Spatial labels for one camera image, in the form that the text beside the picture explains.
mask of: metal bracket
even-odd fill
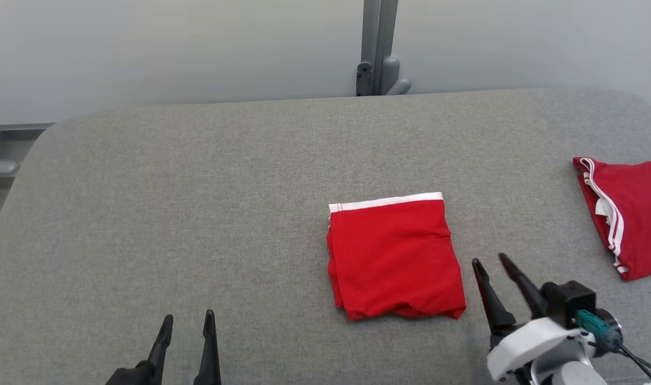
[[[372,66],[361,63],[356,68],[356,96],[372,95]]]

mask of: white wall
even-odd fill
[[[599,86],[651,103],[651,0],[401,0],[411,93]]]
[[[0,0],[0,125],[354,95],[362,0]]]

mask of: gray metal post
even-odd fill
[[[399,0],[364,0],[356,96],[403,95],[411,87],[409,80],[399,80],[399,59],[391,56],[398,5]]]
[[[373,64],[373,95],[384,95],[381,90],[383,61],[392,55],[392,41],[394,39],[394,23],[396,22],[396,8],[399,0],[381,0],[380,14],[377,26],[377,46],[375,49],[375,63]]]

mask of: red shorts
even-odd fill
[[[328,273],[349,319],[465,310],[442,193],[330,205]]]
[[[606,164],[592,158],[572,163],[603,243],[616,256],[626,281],[651,275],[651,161]]]

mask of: teal connector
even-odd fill
[[[614,331],[606,322],[587,310],[578,310],[577,326],[594,334],[596,343],[615,350],[623,344],[623,335]]]

